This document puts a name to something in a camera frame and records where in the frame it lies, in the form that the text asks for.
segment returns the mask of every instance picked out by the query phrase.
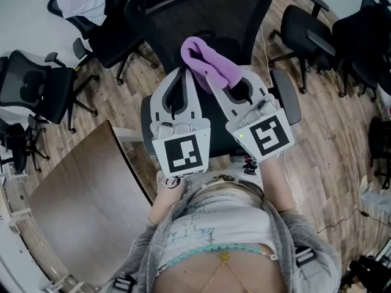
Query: black office chair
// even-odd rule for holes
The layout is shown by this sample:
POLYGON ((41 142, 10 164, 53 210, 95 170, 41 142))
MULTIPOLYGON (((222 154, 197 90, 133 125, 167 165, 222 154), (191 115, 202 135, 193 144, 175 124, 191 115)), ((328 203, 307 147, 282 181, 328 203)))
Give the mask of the black office chair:
POLYGON ((166 73, 183 65, 180 48, 198 36, 238 65, 251 64, 259 27, 272 0, 129 0, 125 17, 166 73))
POLYGON ((24 130, 21 124, 10 125, 0 118, 0 145, 5 148, 6 151, 12 152, 12 157, 7 159, 1 159, 0 157, 0 169, 3 172, 3 165, 13 163, 15 166, 15 173, 23 173, 26 168, 27 156, 31 155, 34 162, 35 170, 39 173, 41 169, 37 167, 35 154, 38 154, 42 158, 49 160, 49 156, 42 154, 37 149, 37 141, 42 131, 46 131, 44 128, 39 130, 36 136, 32 134, 30 127, 24 130))
MULTIPOLYGON (((274 87, 268 89, 268 92, 279 100, 281 107, 285 110, 290 125, 299 122, 301 119, 300 105, 290 78, 283 70, 272 70, 270 75, 274 87)), ((195 88, 201 105, 202 117, 209 119, 211 126, 209 157, 247 155, 241 145, 239 145, 226 130, 225 124, 228 121, 227 117, 219 107, 214 95, 206 93, 206 91, 197 83, 196 79, 194 81, 196 83, 195 88)), ((238 101, 247 99, 245 95, 248 92, 248 84, 242 81, 234 88, 230 89, 231 96, 238 101)), ((173 87, 172 92, 167 96, 170 96, 170 110, 173 113, 182 108, 183 94, 181 85, 173 87)), ((150 101, 151 96, 147 96, 141 102, 141 129, 145 147, 149 154, 154 155, 156 153, 152 144, 153 134, 150 130, 152 122, 150 101)))
POLYGON ((75 70, 60 62, 55 52, 48 54, 45 62, 54 62, 61 67, 35 64, 18 50, 9 58, 0 58, 0 106, 21 106, 31 110, 35 113, 34 118, 29 118, 33 128, 38 122, 50 121, 58 125, 68 110, 68 130, 75 133, 76 129, 71 127, 74 104, 94 117, 98 115, 96 110, 78 101, 77 95, 91 79, 99 80, 99 76, 89 76, 73 90, 77 78, 75 70))
MULTIPOLYGON (((67 21, 79 29, 83 39, 88 39, 92 49, 92 52, 85 49, 81 39, 77 38, 73 43, 75 56, 78 59, 82 59, 85 55, 96 57, 105 68, 113 67, 120 62, 115 77, 119 85, 123 84, 121 73, 132 52, 150 62, 153 68, 158 67, 149 56, 138 50, 144 40, 123 16, 125 4, 126 0, 106 0, 104 14, 107 18, 101 26, 97 26, 83 16, 67 18, 67 21)), ((47 8, 50 13, 62 18, 62 12, 56 0, 50 0, 47 8)))
POLYGON ((375 171, 375 176, 385 176, 381 189, 388 189, 391 180, 391 122, 382 121, 380 117, 373 117, 369 125, 368 144, 371 154, 370 166, 373 160, 385 159, 387 170, 385 173, 375 171))
POLYGON ((317 19, 320 9, 328 11, 329 7, 322 0, 311 0, 315 3, 312 14, 295 6, 289 5, 284 11, 281 31, 273 30, 271 38, 280 36, 284 45, 293 52, 276 57, 269 61, 274 67, 278 61, 297 57, 300 63, 303 86, 299 89, 302 94, 307 92, 307 75, 310 66, 316 66, 318 72, 323 70, 343 69, 344 83, 348 74, 352 74, 357 81, 364 84, 362 95, 367 87, 376 90, 371 77, 376 71, 371 67, 362 66, 366 58, 379 62, 379 54, 388 52, 390 45, 389 23, 382 4, 373 6, 365 1, 361 10, 338 20, 334 23, 332 33, 329 28, 317 19))

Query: gray cardigan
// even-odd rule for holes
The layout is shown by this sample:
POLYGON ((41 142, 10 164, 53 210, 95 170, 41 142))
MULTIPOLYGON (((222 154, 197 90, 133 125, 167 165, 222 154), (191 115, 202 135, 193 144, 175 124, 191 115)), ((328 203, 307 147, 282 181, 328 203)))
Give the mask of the gray cardigan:
MULTIPOLYGON (((101 290, 103 293, 123 291, 113 287, 117 278, 131 275, 136 280, 132 293, 151 293, 160 258, 164 251, 171 223, 181 214, 188 201, 201 188, 200 181, 188 185, 187 193, 175 203, 158 226, 147 226, 131 246, 126 262, 101 290)), ((271 218, 272 234, 277 249, 278 263, 288 293, 338 292, 341 262, 333 248, 321 240, 313 226, 295 209, 278 213, 273 205, 264 201, 263 209, 271 218), (310 247, 315 259, 298 267, 296 248, 310 247)))

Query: skin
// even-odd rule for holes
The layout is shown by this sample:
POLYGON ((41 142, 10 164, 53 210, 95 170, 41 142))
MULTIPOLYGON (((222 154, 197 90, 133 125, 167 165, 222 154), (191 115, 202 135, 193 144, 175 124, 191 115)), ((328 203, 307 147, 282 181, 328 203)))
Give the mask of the skin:
MULTIPOLYGON (((260 172, 265 198, 273 204, 278 212, 293 209, 295 202, 283 171, 278 165, 277 158, 271 157, 261 162, 260 172)), ((183 181, 180 186, 174 189, 167 189, 162 184, 160 186, 149 215, 150 221, 155 224, 160 223, 170 207, 179 201, 186 184, 183 181)), ((263 244, 250 244, 250 246, 259 247, 262 251, 270 254, 273 253, 268 246, 263 244)), ((219 258, 221 253, 218 251, 200 253, 168 268, 156 277, 153 293, 242 293, 245 290, 253 293, 283 293, 287 291, 277 261, 245 251, 227 252, 230 253, 228 265, 238 278, 227 266, 223 266, 216 273, 222 265, 219 258)))

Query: lavender towel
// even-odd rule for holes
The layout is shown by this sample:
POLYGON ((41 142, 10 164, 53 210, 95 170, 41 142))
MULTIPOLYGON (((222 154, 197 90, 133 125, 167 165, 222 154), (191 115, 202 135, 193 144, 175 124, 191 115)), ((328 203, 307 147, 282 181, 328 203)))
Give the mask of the lavender towel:
POLYGON ((181 47, 181 55, 184 62, 192 70, 198 83, 208 93, 211 93, 211 90, 205 79, 207 74, 213 83, 220 88, 225 88, 226 86, 233 88, 242 78, 242 68, 240 66, 218 54, 201 38, 187 38, 181 47), (193 57, 191 50, 200 59, 193 57))

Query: white t-shirt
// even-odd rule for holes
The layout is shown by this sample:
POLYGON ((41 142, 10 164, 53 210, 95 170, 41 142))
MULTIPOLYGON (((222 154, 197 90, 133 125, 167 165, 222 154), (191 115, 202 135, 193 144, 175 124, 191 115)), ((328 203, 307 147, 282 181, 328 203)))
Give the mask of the white t-shirt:
POLYGON ((239 189, 196 196, 172 222, 159 268, 174 257, 208 244, 259 243, 276 248, 262 200, 239 189))

